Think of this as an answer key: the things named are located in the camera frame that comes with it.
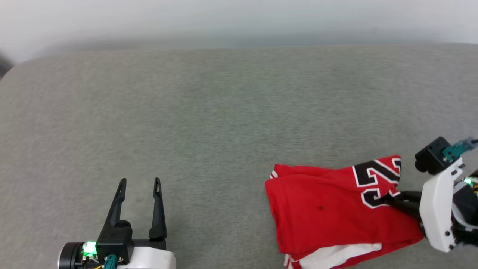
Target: white wall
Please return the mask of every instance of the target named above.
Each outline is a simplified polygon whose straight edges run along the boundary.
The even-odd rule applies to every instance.
[[[13,63],[85,50],[478,43],[476,0],[0,0]]]

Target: green led light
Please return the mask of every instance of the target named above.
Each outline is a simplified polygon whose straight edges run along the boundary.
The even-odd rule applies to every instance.
[[[86,244],[83,245],[83,255],[84,256],[92,256],[96,255],[96,242],[95,241],[88,241]]]
[[[473,185],[473,181],[471,181],[471,179],[465,179],[464,182],[468,185]]]

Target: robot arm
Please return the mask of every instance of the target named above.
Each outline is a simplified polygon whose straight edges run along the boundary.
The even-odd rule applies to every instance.
[[[415,155],[415,167],[432,175],[422,192],[387,198],[391,206],[418,220],[437,250],[449,252],[459,243],[478,246],[478,197],[473,191],[478,180],[459,179],[465,167],[461,155],[477,146],[473,138],[454,145],[437,138]]]
[[[133,229],[121,220],[126,179],[119,182],[97,241],[67,243],[58,258],[59,269],[175,269],[174,253],[166,250],[161,182],[154,180],[154,212],[149,239],[132,239]]]

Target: red fabric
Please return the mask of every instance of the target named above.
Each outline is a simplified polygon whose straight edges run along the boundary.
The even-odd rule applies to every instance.
[[[393,169],[391,156],[379,159]],[[382,249],[350,258],[340,267],[375,258],[423,239],[415,219],[389,206],[370,208],[361,193],[378,188],[383,196],[396,193],[397,182],[376,175],[378,184],[358,187],[354,169],[276,165],[278,178],[265,183],[276,223],[279,250],[301,259],[319,248],[359,243],[382,243]]]

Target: folded clothing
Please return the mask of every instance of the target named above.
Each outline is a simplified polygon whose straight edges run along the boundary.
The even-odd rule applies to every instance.
[[[400,156],[342,169],[275,165],[265,188],[288,268],[351,266],[423,239],[417,220],[390,207]]]

